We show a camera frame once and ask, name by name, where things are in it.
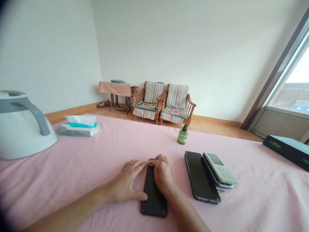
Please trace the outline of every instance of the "wooden floor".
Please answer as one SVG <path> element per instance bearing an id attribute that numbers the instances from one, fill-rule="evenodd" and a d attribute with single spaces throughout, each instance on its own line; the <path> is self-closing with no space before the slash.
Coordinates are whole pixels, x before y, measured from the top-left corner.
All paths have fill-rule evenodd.
<path id="1" fill-rule="evenodd" d="M 109 107 L 105 108 L 94 108 L 88 111 L 84 111 L 81 113 L 78 113 L 77 115 L 82 115 L 82 114 L 96 114 L 96 115 L 102 115 L 102 116 L 107 116 L 107 117 L 112 117 L 112 118 L 119 118 L 119 119 L 124 119 L 124 120 L 131 120 L 131 112 L 129 115 L 126 114 L 125 111 L 119 111 L 116 109 L 113 109 L 111 112 L 109 111 Z M 58 122 L 62 122 L 66 120 L 65 118 L 57 119 L 51 121 L 51 124 L 55 124 Z M 155 124 L 154 120 L 150 119 L 144 119 L 138 116 L 134 116 L 134 121 L 138 122 L 144 122 L 144 123 L 152 123 Z M 163 121 L 163 126 L 168 126 L 168 127 L 175 127 L 175 128 L 182 128 L 182 125 L 172 123 L 169 121 Z M 256 135 L 245 131 L 241 130 L 238 127 L 232 127 L 232 126 L 226 126 L 226 125 L 220 125 L 216 123 L 211 123 L 211 122 L 203 122 L 203 121 L 197 121 L 197 120 L 191 120 L 189 130 L 191 131 L 199 131 L 203 133 L 209 133 L 209 134 L 216 134 L 216 135 L 223 135 L 223 136 L 228 136 L 228 137 L 233 137 L 233 138 L 239 138 L 239 139 L 246 139 L 246 140 L 253 140 L 253 141 L 259 141 L 262 142 L 263 140 Z"/>

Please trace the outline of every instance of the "bed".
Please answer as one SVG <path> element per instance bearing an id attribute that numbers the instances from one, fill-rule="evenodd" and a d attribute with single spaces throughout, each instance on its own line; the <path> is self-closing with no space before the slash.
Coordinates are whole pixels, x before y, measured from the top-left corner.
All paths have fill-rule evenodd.
<path id="1" fill-rule="evenodd" d="M 6 218 L 23 229 L 116 176 L 126 161 L 169 158 L 175 181 L 213 231 L 309 231 L 309 173 L 260 142 L 189 131 L 177 143 L 179 129 L 97 116 L 93 137 L 59 136 L 51 148 L 20 160 L 0 161 L 0 197 Z M 239 185 L 219 192 L 222 202 L 194 200 L 185 151 L 216 152 Z M 143 190 L 146 169 L 134 188 Z M 81 231 L 178 231 L 168 206 L 167 218 L 141 215 L 140 202 L 109 205 Z"/>

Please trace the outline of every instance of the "blue label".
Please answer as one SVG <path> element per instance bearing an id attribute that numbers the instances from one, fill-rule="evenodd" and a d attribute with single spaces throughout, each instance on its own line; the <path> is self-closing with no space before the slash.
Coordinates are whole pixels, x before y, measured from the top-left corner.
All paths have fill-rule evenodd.
<path id="1" fill-rule="evenodd" d="M 66 124 L 70 125 L 71 127 L 79 127 L 79 128 L 94 128 L 97 127 L 97 123 L 94 124 L 94 126 L 88 126 L 86 124 L 77 123 L 77 122 L 67 122 Z"/>

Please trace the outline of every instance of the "black box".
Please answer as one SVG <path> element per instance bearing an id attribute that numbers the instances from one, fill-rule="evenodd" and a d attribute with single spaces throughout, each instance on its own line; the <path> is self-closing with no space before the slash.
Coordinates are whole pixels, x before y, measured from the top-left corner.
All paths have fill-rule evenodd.
<path id="1" fill-rule="evenodd" d="M 263 144 L 309 172 L 309 146 L 294 139 L 269 135 Z"/>

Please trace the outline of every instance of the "chair armrest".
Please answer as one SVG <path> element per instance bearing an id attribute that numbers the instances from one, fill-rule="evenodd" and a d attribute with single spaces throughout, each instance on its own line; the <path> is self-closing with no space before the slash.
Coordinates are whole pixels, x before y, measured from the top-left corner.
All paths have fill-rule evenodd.
<path id="1" fill-rule="evenodd" d="M 191 101 L 190 94 L 188 94 L 188 102 L 194 107 L 196 107 L 196 104 Z"/>
<path id="2" fill-rule="evenodd" d="M 166 99 L 166 94 L 167 94 L 167 91 L 164 91 L 164 92 L 162 93 L 162 97 L 158 99 L 158 102 L 161 101 L 161 100 L 162 100 L 162 102 L 164 102 L 165 99 Z"/>
<path id="3" fill-rule="evenodd" d="M 140 95 L 143 94 L 143 92 L 144 92 L 144 89 L 142 89 L 142 91 L 141 91 L 140 93 L 138 93 L 138 94 L 133 94 L 133 95 L 131 95 L 131 97 L 133 98 L 133 97 L 136 97 L 136 96 L 140 96 Z"/>

